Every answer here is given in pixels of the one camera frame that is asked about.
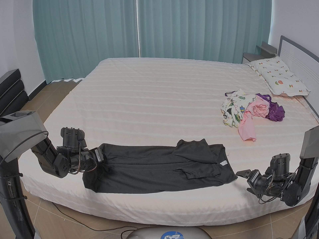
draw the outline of floor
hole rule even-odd
[[[53,82],[38,93],[23,110],[36,110],[44,122],[50,113],[66,97],[78,83]],[[28,197],[26,204],[31,220],[38,228],[42,239],[120,239],[124,229],[111,232],[95,232],[61,214],[51,202],[35,197],[24,190]],[[124,221],[108,220],[93,215],[79,213],[72,209],[58,205],[59,208],[78,221],[94,229],[110,229],[121,226],[135,226],[138,228],[153,226],[149,224],[135,224]],[[218,239],[288,239],[292,236],[301,217],[308,211],[310,201],[304,205],[264,215],[249,221],[224,226],[202,226],[212,238]],[[14,239],[12,229],[0,207],[0,238]]]

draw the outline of white headboard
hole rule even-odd
[[[319,57],[283,35],[278,56],[310,90],[304,98],[319,117]]]

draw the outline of mattress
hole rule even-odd
[[[290,170],[299,165],[304,132],[317,126],[300,96],[275,97],[286,111],[282,122],[254,117],[257,140],[245,141],[236,128],[222,122],[225,92],[241,88],[247,94],[273,96],[261,78],[245,64],[162,58],[106,59],[80,82],[45,122],[54,146],[62,145],[62,127],[84,130],[88,148],[116,145],[176,146],[206,139],[223,144],[234,172],[259,169],[271,157],[290,153]],[[108,219],[171,226],[224,225],[241,222],[288,206],[279,199],[259,205],[239,177],[219,187],[150,194],[94,193],[84,188],[82,175],[63,179],[43,172],[29,150],[19,159],[25,188],[33,195],[74,210]],[[315,193],[315,171],[305,203]]]

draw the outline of black furniture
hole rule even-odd
[[[5,73],[0,78],[0,117],[19,111],[27,101],[19,69]]]
[[[242,64],[252,62],[254,60],[273,58],[276,56],[277,49],[266,42],[262,42],[261,46],[257,45],[260,50],[260,54],[244,53],[242,58]]]

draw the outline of white pillow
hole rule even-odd
[[[252,61],[248,64],[267,84],[274,95],[307,96],[310,90],[280,57]]]

